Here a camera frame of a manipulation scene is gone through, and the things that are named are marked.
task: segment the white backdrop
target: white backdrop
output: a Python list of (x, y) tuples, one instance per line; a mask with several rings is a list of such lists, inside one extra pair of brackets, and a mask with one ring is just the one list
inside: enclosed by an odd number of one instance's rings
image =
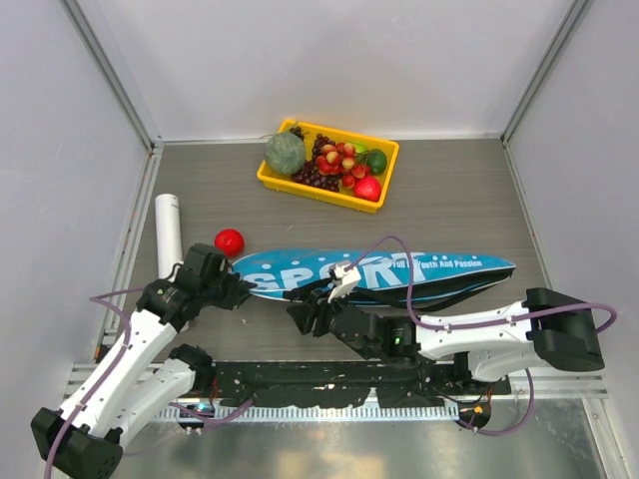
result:
[(607, 302), (604, 378), (639, 470), (639, 3), (596, 1), (524, 118), (512, 151), (556, 285)]
[(500, 134), (570, 4), (97, 1), (166, 140)]
[(86, 363), (145, 152), (59, 2), (0, 15), (0, 476), (42, 477), (29, 423)]

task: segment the white paper roll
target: white paper roll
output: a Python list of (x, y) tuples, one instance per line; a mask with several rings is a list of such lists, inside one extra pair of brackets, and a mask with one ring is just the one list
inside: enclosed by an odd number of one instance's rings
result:
[(158, 277), (167, 277), (176, 262), (183, 262), (180, 201), (175, 195), (156, 196)]

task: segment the purple cable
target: purple cable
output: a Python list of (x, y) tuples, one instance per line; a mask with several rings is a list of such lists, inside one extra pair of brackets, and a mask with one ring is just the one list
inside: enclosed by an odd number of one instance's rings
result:
[[(130, 289), (122, 289), (120, 291), (107, 292), (106, 294), (101, 294), (99, 296), (94, 296), (94, 297), (90, 297), (89, 298), (93, 302), (97, 302), (98, 304), (102, 304), (103, 306), (108, 307), (113, 312), (118, 314), (118, 316), (120, 316), (120, 318), (124, 321), (124, 342), (123, 342), (123, 344), (128, 344), (129, 343), (129, 338), (131, 337), (131, 324), (129, 322), (129, 316), (122, 309), (120, 309), (118, 306), (116, 306), (115, 304), (110, 303), (109, 301), (105, 301), (104, 299), (107, 298), (107, 297), (116, 296), (118, 294), (126, 294), (128, 292), (139, 292), (139, 291), (142, 291), (142, 290), (143, 290), (143, 288), (133, 287), (133, 288), (130, 288)], [(51, 449), (49, 450), (49, 455), (47, 456), (47, 463), (46, 463), (45, 469), (44, 469), (44, 477), (45, 477), (45, 479), (51, 479), (51, 474), (52, 474), (52, 470), (53, 470), (53, 460), (56, 457), (56, 453), (58, 452), (58, 447), (60, 447), (60, 442), (62, 442), (62, 438), (67, 433), (67, 430), (69, 430), (69, 427), (71, 426), (71, 424), (73, 423), (75, 418), (78, 416), (78, 414), (80, 414), (80, 411), (82, 411), (82, 408), (84, 407), (83, 404), (86, 404), (87, 401), (89, 399), (91, 399), (91, 397), (100, 388), (100, 386), (104, 383), (104, 381), (107, 379), (107, 377), (109, 377), (109, 374), (111, 374), (111, 372), (116, 368), (118, 363), (122, 360), (122, 357), (124, 356), (125, 352), (126, 352), (126, 347), (121, 347), (120, 350), (118, 351), (118, 354), (116, 355), (114, 360), (111, 362), (111, 364), (109, 364), (109, 366), (104, 371), (104, 373), (98, 378), (98, 380), (95, 382), (95, 384), (82, 397), (82, 399), (80, 400), (80, 404), (78, 404), (75, 407), (75, 409), (73, 409), (73, 411), (71, 411), (71, 414), (69, 414), (69, 417), (67, 418), (67, 420), (64, 421), (64, 424), (62, 425), (62, 427), (58, 431), (58, 434), (56, 435), (56, 438), (53, 440), (53, 444), (51, 444)]]
[[(202, 430), (213, 430), (213, 429), (217, 429), (218, 427), (224, 425), (224, 424), (228, 424), (229, 422), (237, 419), (238, 417), (242, 416), (245, 412), (247, 412), (247, 410), (253, 405), (253, 399), (249, 399), (248, 401), (246, 401), (245, 403), (243, 403), (242, 405), (240, 405), (235, 411), (233, 411), (231, 414), (229, 414), (227, 417), (224, 417), (222, 419), (212, 419), (210, 417), (207, 417), (203, 414), (198, 414), (197, 412), (186, 408), (185, 406), (183, 406), (182, 404), (178, 404), (177, 402), (170, 402), (169, 403), (170, 406), (173, 407), (177, 407), (178, 409), (180, 409), (183, 412), (186, 412), (187, 414), (200, 419), (202, 422), (204, 422), (206, 424), (206, 426), (204, 426), (202, 428)], [(158, 446), (164, 444), (165, 442), (169, 441), (170, 439), (173, 439), (175, 436), (182, 434), (183, 431), (179, 430), (179, 431), (175, 431), (171, 434), (167, 434), (165, 437), (163, 437), (162, 439), (160, 439), (159, 441), (157, 441), (153, 446), (147, 448), (147, 449), (142, 449), (140, 451), (134, 451), (134, 452), (125, 452), (124, 455), (127, 457), (134, 457), (134, 456), (140, 456), (142, 454), (146, 454), (149, 451), (155, 450)]]
[(537, 317), (549, 316), (551, 314), (557, 314), (560, 312), (577, 311), (580, 309), (603, 309), (610, 313), (610, 317), (606, 320), (606, 322), (604, 322), (603, 324), (601, 324), (599, 327), (596, 328), (597, 333), (600, 333), (608, 329), (610, 326), (612, 326), (612, 324), (617, 319), (617, 311), (612, 306), (609, 306), (607, 304), (597, 303), (597, 302), (581, 302), (578, 304), (551, 307), (549, 309), (544, 309), (543, 311), (529, 312), (526, 314), (520, 314), (518, 316), (512, 316), (510, 320), (504, 317), (502, 319), (490, 319), (488, 321), (475, 322), (473, 324), (451, 324), (448, 328), (444, 328), (441, 325), (433, 325), (433, 324), (428, 324), (427, 322), (421, 322), (421, 320), (415, 315), (414, 311), (412, 310), (412, 287), (414, 283), (414, 265), (412, 263), (412, 255), (410, 254), (410, 250), (408, 249), (408, 246), (403, 241), (403, 239), (401, 239), (400, 237), (396, 235), (388, 235), (386, 237), (381, 238), (373, 246), (371, 246), (369, 249), (363, 252), (355, 261), (349, 264), (346, 267), (346, 270), (353, 269), (355, 266), (357, 266), (357, 264), (360, 261), (362, 261), (365, 257), (367, 257), (380, 243), (386, 240), (397, 241), (399, 245), (401, 246), (401, 248), (406, 253), (406, 260), (408, 261), (408, 271), (409, 271), (408, 288), (406, 289), (406, 310), (408, 311), (408, 315), (410, 316), (410, 319), (412, 319), (412, 322), (414, 322), (419, 327), (423, 327), (424, 329), (430, 329), (432, 331), (444, 331), (444, 330), (456, 331), (456, 330), (464, 330), (464, 329), (466, 330), (477, 329), (479, 327), (498, 326), (500, 324), (508, 324), (512, 322), (523, 321), (525, 319), (533, 319)]
[(532, 382), (532, 374), (530, 374), (530, 371), (528, 369), (524, 369), (524, 371), (526, 371), (526, 376), (528, 377), (528, 386), (530, 388), (530, 398), (528, 399), (528, 407), (526, 408), (526, 413), (523, 415), (523, 417), (517, 424), (515, 424), (514, 426), (508, 429), (504, 429), (503, 431), (486, 431), (484, 429), (479, 429), (479, 428), (475, 429), (474, 426), (472, 425), (472, 419), (470, 419), (470, 422), (465, 422), (465, 421), (462, 421), (461, 419), (459, 419), (459, 421), (457, 422), (459, 422), (459, 424), (461, 424), (466, 429), (470, 429), (471, 431), (476, 432), (477, 434), (481, 434), (482, 436), (492, 436), (492, 437), (505, 436), (506, 434), (511, 434), (521, 429), (523, 425), (526, 422), (528, 422), (528, 419), (530, 419), (530, 416), (532, 416), (533, 404), (535, 401), (535, 387)]

